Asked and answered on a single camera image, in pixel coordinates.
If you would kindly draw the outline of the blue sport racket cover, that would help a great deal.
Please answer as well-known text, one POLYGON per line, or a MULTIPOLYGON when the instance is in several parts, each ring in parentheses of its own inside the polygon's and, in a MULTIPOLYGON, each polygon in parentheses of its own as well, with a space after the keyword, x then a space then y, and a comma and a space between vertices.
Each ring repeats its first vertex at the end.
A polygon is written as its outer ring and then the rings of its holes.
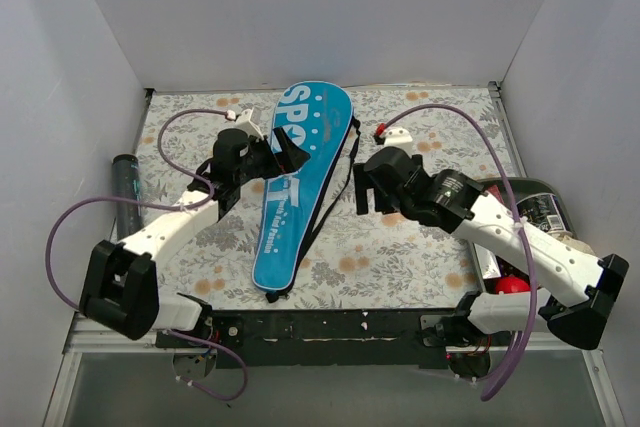
POLYGON ((305 81, 282 94, 272 128, 281 128, 309 159, 265 184, 252 280, 270 303, 291 291, 303 258, 337 204, 332 201, 321 211, 349 132, 358 131, 360 122, 341 87, 305 81))

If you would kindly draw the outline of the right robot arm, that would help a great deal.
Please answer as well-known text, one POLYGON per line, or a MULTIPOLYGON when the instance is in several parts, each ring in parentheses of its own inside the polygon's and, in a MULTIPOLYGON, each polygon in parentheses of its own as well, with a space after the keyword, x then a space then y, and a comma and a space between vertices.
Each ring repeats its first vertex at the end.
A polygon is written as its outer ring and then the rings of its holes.
POLYGON ((451 169, 429 175, 419 155, 385 147, 354 166, 356 210, 400 213, 425 227, 481 246, 529 277, 526 292, 470 292, 454 312, 428 325, 432 345, 475 344, 498 332, 549 332, 594 350, 619 296, 629 264, 596 257, 518 219, 485 187, 451 169))

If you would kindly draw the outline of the black shuttlecock tube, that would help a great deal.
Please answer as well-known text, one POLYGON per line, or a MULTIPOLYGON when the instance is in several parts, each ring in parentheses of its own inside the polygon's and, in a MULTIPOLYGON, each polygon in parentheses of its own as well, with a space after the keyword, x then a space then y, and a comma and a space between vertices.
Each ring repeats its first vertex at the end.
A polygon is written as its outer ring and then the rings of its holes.
POLYGON ((128 237, 142 229, 139 162, 133 154, 120 154, 112 161, 112 195, 125 199, 116 203, 117 238, 128 237))

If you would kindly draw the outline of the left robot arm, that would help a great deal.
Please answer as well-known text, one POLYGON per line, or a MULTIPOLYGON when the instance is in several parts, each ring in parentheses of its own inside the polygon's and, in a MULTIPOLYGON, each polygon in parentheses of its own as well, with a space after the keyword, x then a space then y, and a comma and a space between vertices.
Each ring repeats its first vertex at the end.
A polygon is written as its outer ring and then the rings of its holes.
POLYGON ((158 277, 199 232, 219 222, 239 201, 251 180, 278 179, 298 171, 310 158, 278 127, 277 144, 230 128, 221 131, 212 155, 169 211, 116 242, 102 241, 90 256, 79 301, 85 317, 131 339, 150 331, 175 330, 193 347, 213 333, 212 308, 182 293, 161 293, 158 277))

